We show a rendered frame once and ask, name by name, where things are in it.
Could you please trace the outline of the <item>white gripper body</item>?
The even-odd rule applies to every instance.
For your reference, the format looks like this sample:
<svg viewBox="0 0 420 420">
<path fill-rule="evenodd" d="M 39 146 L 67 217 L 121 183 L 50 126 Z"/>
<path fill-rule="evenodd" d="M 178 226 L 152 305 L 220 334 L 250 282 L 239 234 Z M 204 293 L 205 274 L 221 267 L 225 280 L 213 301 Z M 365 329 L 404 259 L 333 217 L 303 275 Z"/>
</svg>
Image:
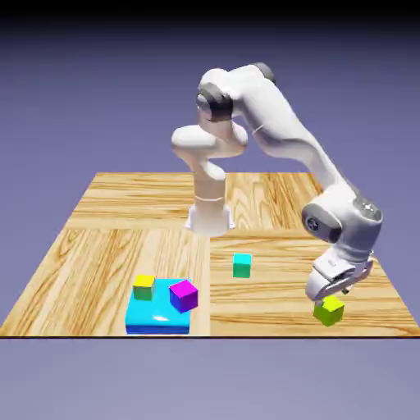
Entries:
<svg viewBox="0 0 420 420">
<path fill-rule="evenodd" d="M 347 294 L 358 282 L 367 278 L 373 260 L 349 262 L 343 258 L 320 257 L 313 263 L 305 293 L 312 301 L 323 301 L 337 292 Z"/>
</svg>

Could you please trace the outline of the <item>small lime green cube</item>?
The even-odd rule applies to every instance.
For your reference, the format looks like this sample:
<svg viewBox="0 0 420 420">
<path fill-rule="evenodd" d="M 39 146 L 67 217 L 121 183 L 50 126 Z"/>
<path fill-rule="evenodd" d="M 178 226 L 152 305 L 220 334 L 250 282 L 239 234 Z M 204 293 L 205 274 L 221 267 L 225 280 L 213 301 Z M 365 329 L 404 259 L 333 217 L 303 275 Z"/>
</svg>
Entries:
<svg viewBox="0 0 420 420">
<path fill-rule="evenodd" d="M 334 295 L 327 296 L 321 304 L 316 304 L 313 316 L 324 326 L 332 326 L 339 322 L 344 313 L 345 305 Z"/>
</svg>

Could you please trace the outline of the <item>small teal cube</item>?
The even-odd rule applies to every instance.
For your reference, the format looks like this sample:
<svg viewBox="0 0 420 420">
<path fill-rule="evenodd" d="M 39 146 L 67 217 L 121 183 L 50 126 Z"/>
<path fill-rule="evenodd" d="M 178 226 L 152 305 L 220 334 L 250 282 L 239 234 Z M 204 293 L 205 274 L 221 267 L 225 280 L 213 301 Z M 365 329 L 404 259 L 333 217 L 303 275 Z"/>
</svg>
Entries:
<svg viewBox="0 0 420 420">
<path fill-rule="evenodd" d="M 250 278 L 252 266 L 252 255 L 250 253 L 234 253 L 233 255 L 233 277 Z"/>
</svg>

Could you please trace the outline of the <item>small magenta cube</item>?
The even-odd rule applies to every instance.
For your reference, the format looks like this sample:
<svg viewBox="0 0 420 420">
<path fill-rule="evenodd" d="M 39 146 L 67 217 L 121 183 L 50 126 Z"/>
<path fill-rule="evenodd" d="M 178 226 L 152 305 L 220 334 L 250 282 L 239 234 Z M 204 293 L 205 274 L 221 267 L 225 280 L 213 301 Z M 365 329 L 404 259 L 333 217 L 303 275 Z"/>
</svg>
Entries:
<svg viewBox="0 0 420 420">
<path fill-rule="evenodd" d="M 185 313 L 198 307 L 199 291 L 189 280 L 170 285 L 169 293 L 171 305 L 179 313 Z"/>
</svg>

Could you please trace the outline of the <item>small yellow cube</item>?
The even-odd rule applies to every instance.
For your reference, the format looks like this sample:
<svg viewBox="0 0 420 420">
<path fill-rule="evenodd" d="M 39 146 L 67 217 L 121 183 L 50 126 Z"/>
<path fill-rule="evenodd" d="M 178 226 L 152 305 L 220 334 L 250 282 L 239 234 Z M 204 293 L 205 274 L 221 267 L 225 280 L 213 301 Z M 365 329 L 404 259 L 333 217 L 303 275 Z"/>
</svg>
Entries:
<svg viewBox="0 0 420 420">
<path fill-rule="evenodd" d="M 155 276 L 138 275 L 135 278 L 132 290 L 135 299 L 151 301 L 155 291 Z"/>
</svg>

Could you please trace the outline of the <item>large cyan box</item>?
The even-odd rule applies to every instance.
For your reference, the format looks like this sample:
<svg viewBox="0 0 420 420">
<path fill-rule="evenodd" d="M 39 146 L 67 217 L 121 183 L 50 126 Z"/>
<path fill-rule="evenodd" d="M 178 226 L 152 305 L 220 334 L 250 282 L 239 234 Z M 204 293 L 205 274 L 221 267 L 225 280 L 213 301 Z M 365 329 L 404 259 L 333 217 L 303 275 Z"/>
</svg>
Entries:
<svg viewBox="0 0 420 420">
<path fill-rule="evenodd" d="M 169 287 L 178 281 L 157 278 L 152 300 L 136 299 L 131 291 L 125 316 L 127 334 L 189 334 L 190 312 L 180 313 L 170 301 Z"/>
</svg>

